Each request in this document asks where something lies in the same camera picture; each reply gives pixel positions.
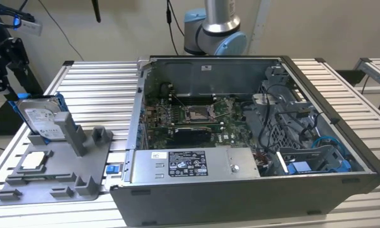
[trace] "processor chip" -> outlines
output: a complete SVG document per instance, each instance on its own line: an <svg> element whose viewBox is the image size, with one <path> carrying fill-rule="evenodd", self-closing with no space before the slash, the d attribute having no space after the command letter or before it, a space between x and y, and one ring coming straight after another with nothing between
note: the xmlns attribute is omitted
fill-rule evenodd
<svg viewBox="0 0 380 228"><path fill-rule="evenodd" d="M23 169L35 169L38 166L42 165L44 157L46 153L43 151L30 153L22 164Z"/></svg>
<svg viewBox="0 0 380 228"><path fill-rule="evenodd" d="M188 107L188 114L190 114L190 120L208 120L208 109L206 106L196 107L191 106Z"/></svg>

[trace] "gray holder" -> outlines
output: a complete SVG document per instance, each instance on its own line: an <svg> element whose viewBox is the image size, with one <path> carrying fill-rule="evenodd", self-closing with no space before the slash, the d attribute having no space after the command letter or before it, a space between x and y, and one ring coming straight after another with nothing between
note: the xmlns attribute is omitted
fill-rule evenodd
<svg viewBox="0 0 380 228"><path fill-rule="evenodd" d="M58 113L55 123L66 141L46 144L40 135L28 137L32 144L6 179L0 206L95 200L99 196L114 133L104 127L86 133L70 112ZM44 152L44 159L36 168L24 169L22 164L32 152Z"/></svg>

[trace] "motherboard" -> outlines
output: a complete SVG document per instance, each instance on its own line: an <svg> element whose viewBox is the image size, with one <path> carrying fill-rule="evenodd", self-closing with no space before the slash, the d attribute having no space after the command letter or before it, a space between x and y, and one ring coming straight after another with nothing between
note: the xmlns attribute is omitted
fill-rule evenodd
<svg viewBox="0 0 380 228"><path fill-rule="evenodd" d="M252 132L235 97L188 99L172 95L147 103L150 149L194 148L195 146L255 148Z"/></svg>

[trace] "hard drive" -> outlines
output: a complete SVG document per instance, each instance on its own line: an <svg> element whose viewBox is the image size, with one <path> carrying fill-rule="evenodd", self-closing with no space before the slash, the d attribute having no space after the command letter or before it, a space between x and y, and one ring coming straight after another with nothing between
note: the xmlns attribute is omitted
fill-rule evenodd
<svg viewBox="0 0 380 228"><path fill-rule="evenodd" d="M54 119L59 112L68 112L64 96L19 94L20 100L11 102L32 133L50 141L66 140L60 126Z"/></svg>

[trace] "white wall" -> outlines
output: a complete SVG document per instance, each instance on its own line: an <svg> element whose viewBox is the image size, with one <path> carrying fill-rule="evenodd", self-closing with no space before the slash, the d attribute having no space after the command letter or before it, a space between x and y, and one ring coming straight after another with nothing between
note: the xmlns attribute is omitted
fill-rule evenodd
<svg viewBox="0 0 380 228"><path fill-rule="evenodd" d="M42 0L86 61L135 61L146 55L175 54L166 23L166 0L100 0L102 23L90 0ZM3 0L18 8L23 0ZM187 10L204 7L204 0L171 0L183 28ZM259 0L238 0L242 30L252 34ZM79 60L38 0L24 9L43 22L40 37L12 32L24 40L31 66L47 87L66 60ZM183 36L172 23L176 46Z"/></svg>
<svg viewBox="0 0 380 228"><path fill-rule="evenodd" d="M380 58L380 0L272 0L266 22L262 55L322 57L336 69Z"/></svg>

